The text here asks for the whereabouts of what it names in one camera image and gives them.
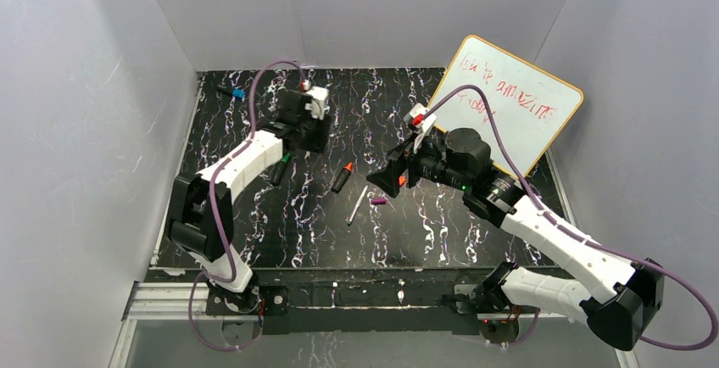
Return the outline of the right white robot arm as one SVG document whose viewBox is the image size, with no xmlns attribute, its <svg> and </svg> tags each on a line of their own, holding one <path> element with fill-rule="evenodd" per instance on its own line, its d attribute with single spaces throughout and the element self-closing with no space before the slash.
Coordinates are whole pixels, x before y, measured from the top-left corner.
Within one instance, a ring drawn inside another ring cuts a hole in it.
<svg viewBox="0 0 719 368">
<path fill-rule="evenodd" d="M 664 278 L 636 261 L 621 259 L 553 211 L 536 205 L 511 176 L 497 170 L 490 146 L 471 128 L 443 135 L 442 143 L 411 136 L 387 153 L 386 166 L 366 180 L 396 198 L 427 179 L 462 191 L 477 217 L 519 237 L 570 274 L 562 279 L 503 262 L 476 288 L 477 304 L 502 310 L 530 306 L 588 326 L 604 343 L 622 351 L 636 345 L 660 309 Z"/>
</svg>

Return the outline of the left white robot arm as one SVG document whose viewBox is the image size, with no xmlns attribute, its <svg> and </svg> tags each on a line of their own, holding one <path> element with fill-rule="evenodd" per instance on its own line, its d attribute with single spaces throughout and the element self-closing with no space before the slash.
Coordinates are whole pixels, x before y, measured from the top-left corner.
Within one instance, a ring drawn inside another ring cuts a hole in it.
<svg viewBox="0 0 719 368">
<path fill-rule="evenodd" d="M 328 100 L 328 90 L 319 86 L 306 92 L 286 90 L 276 116 L 261 120 L 237 148 L 194 174 L 176 176 L 164 235 L 199 262 L 216 286 L 230 293 L 247 290 L 253 272 L 232 245 L 234 203 L 288 153 L 323 151 L 332 122 Z"/>
</svg>

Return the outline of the orange black highlighter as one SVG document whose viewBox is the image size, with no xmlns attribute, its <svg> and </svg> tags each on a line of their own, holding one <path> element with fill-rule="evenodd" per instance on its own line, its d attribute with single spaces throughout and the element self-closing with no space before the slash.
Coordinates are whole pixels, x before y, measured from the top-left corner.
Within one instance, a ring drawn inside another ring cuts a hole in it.
<svg viewBox="0 0 719 368">
<path fill-rule="evenodd" d="M 343 187 L 347 183 L 349 177 L 352 175 L 354 164 L 352 162 L 347 163 L 338 173 L 332 183 L 331 191 L 334 193 L 340 193 Z"/>
</svg>

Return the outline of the blue capped black marker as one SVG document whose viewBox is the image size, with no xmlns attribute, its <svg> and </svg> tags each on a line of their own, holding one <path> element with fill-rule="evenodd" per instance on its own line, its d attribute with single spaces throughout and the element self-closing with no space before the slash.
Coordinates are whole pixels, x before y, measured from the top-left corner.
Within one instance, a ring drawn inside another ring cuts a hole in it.
<svg viewBox="0 0 719 368">
<path fill-rule="evenodd" d="M 217 92 L 232 98 L 244 99 L 245 91 L 233 86 L 219 85 L 216 87 Z"/>
</svg>

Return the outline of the whiteboard with orange frame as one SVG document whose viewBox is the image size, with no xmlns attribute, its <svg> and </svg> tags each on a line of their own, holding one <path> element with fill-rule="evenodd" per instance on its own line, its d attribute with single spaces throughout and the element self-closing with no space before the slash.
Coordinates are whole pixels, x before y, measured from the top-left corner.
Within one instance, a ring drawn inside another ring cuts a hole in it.
<svg viewBox="0 0 719 368">
<path fill-rule="evenodd" d="M 470 35 L 428 105 L 439 130 L 475 129 L 499 169 L 527 176 L 582 101 L 579 88 Z"/>
</svg>

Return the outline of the aluminium frame rail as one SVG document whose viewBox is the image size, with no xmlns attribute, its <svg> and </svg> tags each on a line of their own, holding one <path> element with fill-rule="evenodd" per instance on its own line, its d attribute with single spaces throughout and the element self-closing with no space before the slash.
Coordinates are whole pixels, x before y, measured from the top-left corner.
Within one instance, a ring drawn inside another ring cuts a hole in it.
<svg viewBox="0 0 719 368">
<path fill-rule="evenodd" d="M 501 318 L 500 315 L 459 315 L 442 305 L 440 298 L 453 293 L 457 284 L 479 284 L 488 273 L 487 268 L 278 270 L 273 274 L 274 286 L 288 288 L 288 312 L 270 317 L 263 333 L 275 336 L 300 332 L 449 332 L 461 340 L 495 347 L 485 344 L 478 317 Z M 174 282 L 136 284 L 126 307 L 111 366 L 128 365 L 130 340 L 142 321 L 221 322 L 221 317 L 205 314 L 208 295 L 208 288 L 192 288 L 184 276 Z M 535 307 L 522 307 L 520 334 L 530 326 L 532 308 Z M 538 324 L 551 319 L 568 325 L 579 324 L 573 318 L 541 309 Z M 519 345 L 532 340 L 537 326 Z"/>
</svg>

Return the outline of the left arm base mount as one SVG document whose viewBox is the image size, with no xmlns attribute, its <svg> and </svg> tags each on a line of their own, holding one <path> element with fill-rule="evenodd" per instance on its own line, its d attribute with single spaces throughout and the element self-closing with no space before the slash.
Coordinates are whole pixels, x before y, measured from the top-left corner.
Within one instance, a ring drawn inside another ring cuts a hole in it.
<svg viewBox="0 0 719 368">
<path fill-rule="evenodd" d="M 289 307 L 289 290 L 284 286 L 250 284 L 242 293 L 233 293 L 212 283 L 205 314 L 221 317 L 221 335 L 226 346 L 247 348 L 262 336 L 269 317 L 284 316 Z"/>
</svg>

